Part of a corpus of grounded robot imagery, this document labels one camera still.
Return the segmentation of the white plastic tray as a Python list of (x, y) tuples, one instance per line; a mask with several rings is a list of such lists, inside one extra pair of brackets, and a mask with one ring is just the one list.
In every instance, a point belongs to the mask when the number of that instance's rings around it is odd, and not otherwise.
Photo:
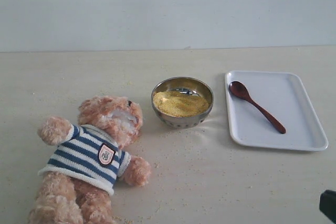
[[(241, 82), (251, 98), (286, 129), (279, 133), (253, 105), (231, 94), (229, 85)], [(317, 152), (329, 142), (299, 76), (289, 72), (238, 71), (225, 74), (230, 135), (249, 147)]]

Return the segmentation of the yellow millet grains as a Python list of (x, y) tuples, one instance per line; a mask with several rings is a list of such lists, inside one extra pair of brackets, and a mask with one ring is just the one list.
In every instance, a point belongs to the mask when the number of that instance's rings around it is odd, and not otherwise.
[(206, 99), (178, 91), (158, 92), (154, 95), (153, 102), (160, 112), (178, 118), (196, 116), (209, 108)]

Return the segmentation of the tan teddy bear striped sweater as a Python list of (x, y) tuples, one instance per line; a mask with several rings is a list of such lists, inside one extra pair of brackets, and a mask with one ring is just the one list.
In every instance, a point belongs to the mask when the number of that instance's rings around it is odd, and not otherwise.
[(151, 174), (145, 159), (125, 150), (142, 124), (137, 103), (113, 96), (83, 101), (77, 124), (49, 117), (38, 135), (56, 150), (39, 171), (43, 180), (29, 223), (114, 223), (115, 183), (141, 187)]

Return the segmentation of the dark red wooden spoon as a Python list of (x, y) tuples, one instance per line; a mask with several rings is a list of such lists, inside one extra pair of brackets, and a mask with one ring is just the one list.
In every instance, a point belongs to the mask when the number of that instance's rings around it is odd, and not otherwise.
[(229, 84), (229, 91), (234, 96), (249, 102), (253, 105), (259, 112), (270, 122), (270, 124), (280, 133), (286, 134), (286, 128), (268, 111), (266, 111), (263, 107), (257, 104), (250, 96), (247, 88), (244, 84), (239, 81), (233, 81)]

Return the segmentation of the steel bowl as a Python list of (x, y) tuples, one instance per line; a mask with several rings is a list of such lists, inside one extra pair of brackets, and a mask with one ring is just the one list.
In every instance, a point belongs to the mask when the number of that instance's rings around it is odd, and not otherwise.
[[(153, 102), (154, 95), (158, 92), (164, 92), (164, 91), (178, 91), (183, 94), (196, 95), (202, 97), (206, 99), (206, 101), (209, 103), (209, 108), (205, 112), (192, 117), (178, 118), (169, 116), (163, 112), (160, 112), (155, 107)], [(151, 103), (155, 114), (166, 125), (177, 129), (191, 128), (202, 123), (212, 110), (213, 102), (214, 102), (214, 96), (211, 88), (203, 81), (192, 77), (172, 77), (164, 81), (161, 81), (159, 84), (155, 86), (151, 94)]]

